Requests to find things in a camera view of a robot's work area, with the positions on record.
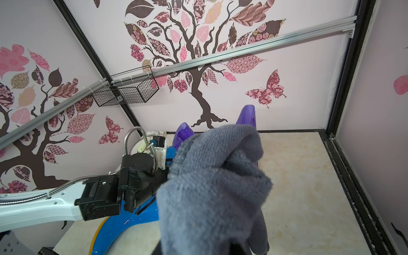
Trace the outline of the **purple boot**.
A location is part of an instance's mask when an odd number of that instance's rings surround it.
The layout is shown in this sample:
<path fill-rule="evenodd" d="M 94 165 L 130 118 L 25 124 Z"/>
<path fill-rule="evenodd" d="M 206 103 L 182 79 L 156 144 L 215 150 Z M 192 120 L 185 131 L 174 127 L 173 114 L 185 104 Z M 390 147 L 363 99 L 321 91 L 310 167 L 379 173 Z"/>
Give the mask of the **purple boot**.
<path fill-rule="evenodd" d="M 178 150 L 181 144 L 192 136 L 194 136 L 193 130 L 186 122 L 184 122 L 178 127 L 177 131 L 175 132 L 172 146 L 176 150 Z"/>
<path fill-rule="evenodd" d="M 245 105 L 242 108 L 236 125 L 251 125 L 256 128 L 256 109 L 253 105 Z"/>

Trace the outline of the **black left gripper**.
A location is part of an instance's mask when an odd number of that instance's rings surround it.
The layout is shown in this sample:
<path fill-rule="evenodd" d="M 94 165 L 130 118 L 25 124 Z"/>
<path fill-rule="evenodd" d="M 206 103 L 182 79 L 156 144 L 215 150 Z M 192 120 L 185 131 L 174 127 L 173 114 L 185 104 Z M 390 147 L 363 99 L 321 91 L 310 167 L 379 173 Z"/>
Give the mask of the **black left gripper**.
<path fill-rule="evenodd" d="M 153 197 L 167 181 L 168 166 L 155 169 L 149 154 L 125 155 L 118 174 L 92 177 L 84 182 L 82 196 L 75 201 L 85 221 L 133 213 Z"/>

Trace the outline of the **grey cloth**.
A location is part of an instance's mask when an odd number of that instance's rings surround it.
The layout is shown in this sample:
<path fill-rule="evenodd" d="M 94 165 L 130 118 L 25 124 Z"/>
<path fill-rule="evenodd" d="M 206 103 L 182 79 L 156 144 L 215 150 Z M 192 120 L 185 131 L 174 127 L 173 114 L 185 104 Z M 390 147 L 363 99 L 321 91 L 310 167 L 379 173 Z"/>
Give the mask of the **grey cloth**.
<path fill-rule="evenodd" d="M 267 254 L 261 207 L 273 184 L 258 167 L 262 155 L 250 125 L 224 125 L 184 141 L 157 192 L 154 254 Z"/>

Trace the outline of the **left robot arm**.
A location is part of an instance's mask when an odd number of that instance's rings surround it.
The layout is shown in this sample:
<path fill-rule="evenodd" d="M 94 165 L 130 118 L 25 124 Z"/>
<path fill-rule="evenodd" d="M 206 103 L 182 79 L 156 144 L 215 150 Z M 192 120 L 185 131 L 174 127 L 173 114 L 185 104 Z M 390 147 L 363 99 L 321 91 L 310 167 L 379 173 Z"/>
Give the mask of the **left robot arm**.
<path fill-rule="evenodd" d="M 1 194 L 1 232 L 57 221 L 91 221 L 130 213 L 152 198 L 167 180 L 166 156 L 125 155 L 120 170 L 84 176 L 61 187 Z"/>

